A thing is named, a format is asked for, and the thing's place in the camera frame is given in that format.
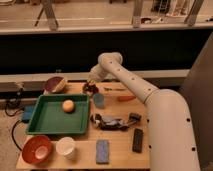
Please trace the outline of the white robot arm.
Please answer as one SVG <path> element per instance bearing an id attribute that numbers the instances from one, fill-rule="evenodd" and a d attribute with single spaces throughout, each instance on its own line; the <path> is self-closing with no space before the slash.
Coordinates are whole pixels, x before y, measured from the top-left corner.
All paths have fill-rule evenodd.
<path id="1" fill-rule="evenodd" d="M 186 100 L 178 92 L 159 89 L 122 66 L 118 52 L 102 53 L 89 73 L 101 82 L 108 73 L 147 108 L 151 171 L 201 171 L 193 124 Z"/>

